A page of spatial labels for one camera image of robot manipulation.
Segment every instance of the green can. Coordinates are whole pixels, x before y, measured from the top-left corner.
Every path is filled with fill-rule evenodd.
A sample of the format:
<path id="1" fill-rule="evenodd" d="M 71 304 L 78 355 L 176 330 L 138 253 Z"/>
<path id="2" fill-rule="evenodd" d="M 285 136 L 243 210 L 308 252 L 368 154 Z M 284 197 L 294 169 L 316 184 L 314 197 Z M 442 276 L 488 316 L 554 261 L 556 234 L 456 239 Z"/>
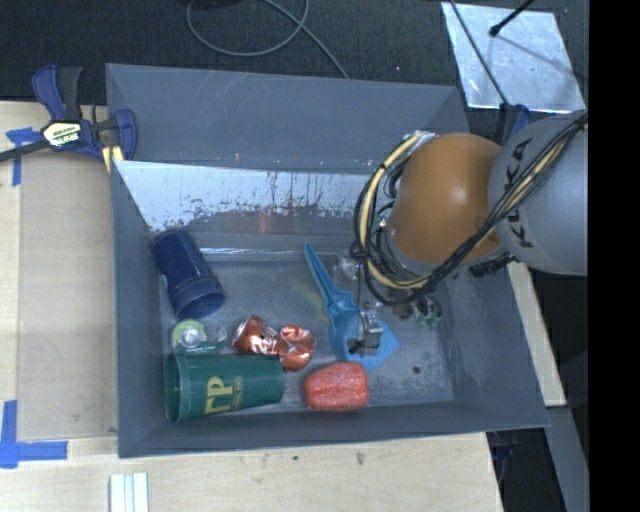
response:
<path id="1" fill-rule="evenodd" d="M 278 356 L 171 353 L 165 360 L 167 417 L 175 422 L 282 400 Z"/>

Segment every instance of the gray bin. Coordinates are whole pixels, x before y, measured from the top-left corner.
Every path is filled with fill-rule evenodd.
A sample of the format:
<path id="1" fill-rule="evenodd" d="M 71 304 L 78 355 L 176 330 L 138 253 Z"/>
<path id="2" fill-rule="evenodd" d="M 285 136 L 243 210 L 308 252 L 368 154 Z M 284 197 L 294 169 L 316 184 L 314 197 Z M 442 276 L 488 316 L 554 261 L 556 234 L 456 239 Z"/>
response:
<path id="1" fill-rule="evenodd" d="M 442 283 L 434 329 L 383 309 L 400 348 L 369 375 L 367 408 L 323 413 L 301 401 L 306 374 L 334 360 L 304 243 L 355 291 L 334 270 L 353 237 L 354 190 L 407 133 L 468 131 L 455 88 L 122 65 L 109 65 L 107 79 L 109 109 L 132 109 L 140 129 L 136 160 L 112 170 L 121 457 L 548 424 L 505 271 Z M 166 418 L 175 318 L 148 242 L 175 226 L 193 235 L 225 290 L 215 322 L 232 333 L 257 314 L 316 334 L 311 363 L 286 375 L 279 404 L 179 425 Z"/>

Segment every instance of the blue cup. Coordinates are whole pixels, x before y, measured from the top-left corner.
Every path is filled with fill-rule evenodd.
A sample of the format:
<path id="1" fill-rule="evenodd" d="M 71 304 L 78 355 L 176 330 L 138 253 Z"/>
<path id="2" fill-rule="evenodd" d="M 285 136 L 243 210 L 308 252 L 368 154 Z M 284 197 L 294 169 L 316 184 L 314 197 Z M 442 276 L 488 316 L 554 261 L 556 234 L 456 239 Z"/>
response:
<path id="1" fill-rule="evenodd" d="M 178 319 L 203 318 L 222 306 L 222 287 L 187 231 L 170 229 L 158 235 L 151 243 L 151 253 L 166 278 Z"/>

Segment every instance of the metal rod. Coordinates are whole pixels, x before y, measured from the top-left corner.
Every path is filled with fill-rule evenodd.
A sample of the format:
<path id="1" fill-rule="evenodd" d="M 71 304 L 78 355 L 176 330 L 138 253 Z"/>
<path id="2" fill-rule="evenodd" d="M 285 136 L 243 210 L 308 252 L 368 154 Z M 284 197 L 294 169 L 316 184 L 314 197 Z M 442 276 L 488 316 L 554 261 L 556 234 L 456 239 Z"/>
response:
<path id="1" fill-rule="evenodd" d="M 505 19 L 503 19 L 500 23 L 498 23 L 498 24 L 494 25 L 493 27 L 491 27 L 489 29 L 489 35 L 493 36 L 493 37 L 497 36 L 498 33 L 502 30 L 502 28 L 507 23 L 509 23 L 516 16 L 518 16 L 522 11 L 524 11 L 527 7 L 529 7 L 535 1 L 536 0 L 527 0 L 520 7 L 518 7 L 515 11 L 513 11 L 511 14 L 509 14 L 509 16 L 507 16 Z"/>
<path id="2" fill-rule="evenodd" d="M 451 4 L 451 7 L 453 8 L 454 12 L 456 13 L 456 17 L 458 18 L 458 21 L 460 22 L 460 25 L 462 25 L 462 30 L 464 30 L 464 33 L 467 35 L 467 38 L 469 39 L 469 43 L 471 43 L 471 46 L 473 47 L 473 51 L 476 52 L 476 55 L 478 56 L 478 60 L 480 61 L 480 64 L 482 64 L 482 67 L 484 68 L 485 72 L 487 73 L 487 76 L 489 77 L 489 80 L 491 80 L 491 83 L 493 84 L 493 87 L 495 87 L 496 92 L 498 93 L 498 95 L 502 99 L 502 102 L 507 104 L 507 105 L 510 105 L 509 100 L 505 96 L 504 92 L 502 92 L 502 89 L 498 85 L 498 82 L 496 81 L 496 79 L 493 77 L 493 74 L 491 73 L 491 70 L 489 69 L 489 66 L 487 65 L 487 63 L 482 58 L 482 54 L 480 53 L 480 49 L 478 48 L 478 45 L 476 45 L 476 42 L 473 40 L 473 37 L 471 36 L 471 32 L 469 31 L 469 28 L 467 27 L 467 24 L 462 19 L 462 16 L 460 15 L 460 11 L 458 11 L 458 6 L 454 2 L 454 0 L 449 0 L 449 3 Z"/>

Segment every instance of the black floor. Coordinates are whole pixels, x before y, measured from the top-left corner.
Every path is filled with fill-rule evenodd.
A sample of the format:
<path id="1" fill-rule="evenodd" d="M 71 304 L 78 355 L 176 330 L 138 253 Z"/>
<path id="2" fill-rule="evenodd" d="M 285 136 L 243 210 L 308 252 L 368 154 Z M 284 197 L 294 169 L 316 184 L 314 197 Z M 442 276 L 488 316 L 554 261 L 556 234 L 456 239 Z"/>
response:
<path id="1" fill-rule="evenodd" d="M 304 0 L 277 0 L 296 16 Z M 0 99 L 33 100 L 31 76 L 49 63 L 83 68 L 79 101 L 106 104 L 107 62 L 341 77 L 303 32 L 261 57 L 223 55 L 189 32 L 186 0 L 111 2 L 16 0 L 0 11 Z M 515 8 L 518 0 L 468 1 Z M 531 9 L 555 14 L 585 102 L 589 101 L 589 0 L 538 0 Z M 213 44 L 257 51 L 283 40 L 290 20 L 258 0 L 198 0 L 194 25 Z M 350 78 L 459 86 L 440 2 L 311 0 L 306 26 L 330 49 Z M 468 109 L 472 133 L 492 136 L 497 113 Z M 586 349 L 587 280 L 534 273 L 534 283 L 559 365 Z M 573 410 L 589 454 L 588 402 Z M 542 431 L 508 433 L 510 449 L 496 462 L 505 510 L 562 511 L 562 499 Z"/>

